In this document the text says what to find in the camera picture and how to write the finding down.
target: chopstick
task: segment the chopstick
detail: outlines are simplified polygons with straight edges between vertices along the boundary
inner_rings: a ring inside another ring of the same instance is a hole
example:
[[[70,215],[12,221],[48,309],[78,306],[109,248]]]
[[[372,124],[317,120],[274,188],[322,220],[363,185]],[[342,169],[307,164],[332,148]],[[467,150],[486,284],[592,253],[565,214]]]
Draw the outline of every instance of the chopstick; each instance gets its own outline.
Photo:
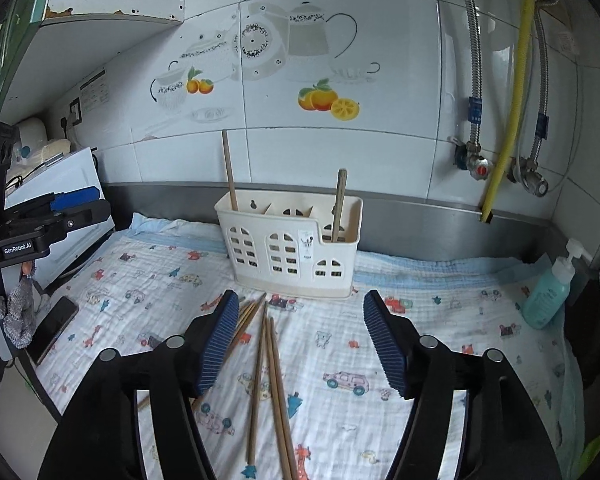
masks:
[[[344,190],[347,186],[347,170],[338,170],[338,188],[336,190],[336,204],[333,208],[333,224],[331,224],[331,241],[337,242],[340,236],[340,218],[344,204]]]
[[[267,354],[269,356],[269,384],[271,386],[271,400],[273,402],[273,422],[276,428],[276,439],[278,441],[278,452],[280,454],[280,467],[282,468],[283,480],[295,480],[291,473],[291,460],[294,456],[289,457],[288,447],[286,445],[285,427],[282,415],[282,406],[280,403],[280,390],[278,384],[278,374],[275,371],[276,359],[274,357],[273,340],[276,337],[276,328],[270,322],[265,323],[267,330]]]
[[[253,371],[253,388],[251,389],[251,418],[249,424],[249,440],[247,441],[247,465],[255,466],[256,436],[258,433],[258,407],[260,405],[260,375],[262,373],[262,351],[265,347],[267,331],[267,305],[265,304],[260,322],[260,339],[258,340],[258,355]]]
[[[238,211],[238,199],[235,196],[234,172],[231,168],[231,154],[229,153],[229,138],[227,137],[226,130],[222,130],[222,148],[224,149],[224,165],[226,166],[226,179],[229,183],[231,209]]]
[[[286,455],[291,469],[291,478],[298,480],[298,467],[296,465],[296,456],[294,453],[294,443],[291,440],[291,428],[289,427],[288,411],[286,410],[285,385],[282,382],[282,370],[280,369],[280,354],[278,353],[278,341],[276,339],[276,324],[272,317],[269,317],[269,337],[273,350],[273,367],[276,376],[276,393],[278,395],[278,404],[282,415],[282,430],[285,439]]]
[[[237,347],[238,343],[240,342],[240,338],[242,337],[244,332],[247,330],[249,323],[251,323],[251,320],[253,320],[254,316],[258,313],[260,306],[264,304],[266,297],[267,297],[267,293],[264,292],[263,295],[260,296],[258,301],[254,301],[253,303],[251,303],[249,306],[246,307],[245,312],[242,315],[242,321],[240,321],[240,318],[238,318],[238,327],[235,330],[234,338],[229,343],[229,346],[226,349],[226,352],[224,354],[224,361],[222,362],[222,364],[227,362],[229,357],[231,357],[232,352],[234,351],[235,347]],[[204,400],[204,398],[205,398],[205,396],[202,395],[202,396],[199,396],[197,399],[194,399],[191,401],[191,409],[194,412],[200,407],[200,404],[202,404],[202,401]]]

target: pipe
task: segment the pipe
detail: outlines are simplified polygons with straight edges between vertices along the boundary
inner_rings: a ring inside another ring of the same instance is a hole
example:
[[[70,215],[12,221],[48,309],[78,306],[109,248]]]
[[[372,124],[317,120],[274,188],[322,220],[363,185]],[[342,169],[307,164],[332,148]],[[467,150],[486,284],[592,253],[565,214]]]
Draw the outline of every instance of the pipe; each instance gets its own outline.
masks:
[[[549,117],[546,114],[547,101],[549,100],[549,60],[547,57],[546,37],[544,34],[544,26],[540,17],[540,10],[545,7],[557,5],[560,0],[538,0],[536,1],[536,10],[534,12],[534,25],[538,34],[538,50],[540,55],[540,104],[538,107],[538,122],[536,123],[536,135],[534,143],[531,147],[529,159],[533,164],[538,166],[538,156],[540,155],[540,147],[542,140],[546,139],[547,130],[549,127]]]
[[[464,0],[466,16],[469,23],[469,40],[471,43],[471,86],[469,120],[471,134],[469,136],[469,151],[480,152],[480,117],[482,115],[482,53],[480,50],[480,31],[478,30],[478,13],[474,0]]]
[[[534,12],[534,24],[538,34],[538,50],[540,55],[540,104],[538,106],[538,122],[536,123],[536,135],[531,147],[529,158],[537,165],[538,155],[542,140],[546,138],[549,118],[546,115],[547,101],[549,100],[549,59],[546,52],[546,38],[544,36],[544,26],[540,17],[540,9],[536,5]]]
[[[534,11],[535,0],[522,0],[522,15],[520,17],[520,30],[518,31],[518,43],[516,45],[514,61],[513,93],[511,97],[509,119],[507,120],[507,136],[504,145],[500,150],[496,168],[491,174],[487,195],[484,199],[484,204],[482,205],[482,213],[480,215],[481,222],[487,222],[490,219],[491,210],[493,209],[493,203],[495,202],[502,176],[509,167],[509,159],[516,144],[518,125],[520,124],[520,115],[522,114],[522,97],[525,91],[526,58],[529,50],[531,23],[534,18]]]

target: cabinet door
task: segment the cabinet door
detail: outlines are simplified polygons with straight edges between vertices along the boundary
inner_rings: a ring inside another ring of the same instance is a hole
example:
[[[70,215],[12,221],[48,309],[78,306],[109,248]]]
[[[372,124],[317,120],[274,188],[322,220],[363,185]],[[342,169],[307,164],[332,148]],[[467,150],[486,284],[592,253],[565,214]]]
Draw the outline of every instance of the cabinet door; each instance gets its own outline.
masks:
[[[13,0],[0,68],[1,84],[10,81],[43,18],[46,0]]]

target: utensil holder window cutout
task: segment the utensil holder window cutout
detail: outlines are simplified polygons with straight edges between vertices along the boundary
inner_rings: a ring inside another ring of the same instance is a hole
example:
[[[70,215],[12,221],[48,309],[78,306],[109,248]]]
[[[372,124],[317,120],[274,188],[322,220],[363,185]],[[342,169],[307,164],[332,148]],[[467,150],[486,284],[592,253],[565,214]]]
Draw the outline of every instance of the utensil holder window cutout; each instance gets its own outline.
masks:
[[[327,265],[327,260],[320,260],[314,265],[314,275],[331,276],[332,278],[341,278],[344,268],[338,260],[331,260],[331,265]]]
[[[299,276],[298,242],[289,233],[272,233],[267,237],[267,254],[273,272]]]
[[[331,224],[327,224],[322,228],[322,241],[323,242],[331,242]],[[346,241],[345,230],[344,230],[344,227],[342,227],[342,225],[340,226],[339,233],[338,233],[338,240],[336,240],[336,241],[338,241],[338,242]]]
[[[253,238],[244,227],[231,227],[229,229],[231,247],[234,250],[234,260],[239,264],[258,266],[258,258],[253,249]]]

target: hand soap bottle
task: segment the hand soap bottle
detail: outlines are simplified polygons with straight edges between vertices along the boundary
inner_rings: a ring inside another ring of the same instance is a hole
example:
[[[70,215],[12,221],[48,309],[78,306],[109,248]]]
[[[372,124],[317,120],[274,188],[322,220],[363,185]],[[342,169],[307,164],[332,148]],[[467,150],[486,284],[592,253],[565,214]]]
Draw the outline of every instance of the hand soap bottle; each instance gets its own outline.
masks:
[[[584,256],[591,260],[591,255],[573,238],[567,243],[567,251],[569,256],[555,259],[553,267],[540,276],[536,288],[522,305],[522,317],[532,328],[544,328],[567,299],[571,279],[576,273],[571,259]]]

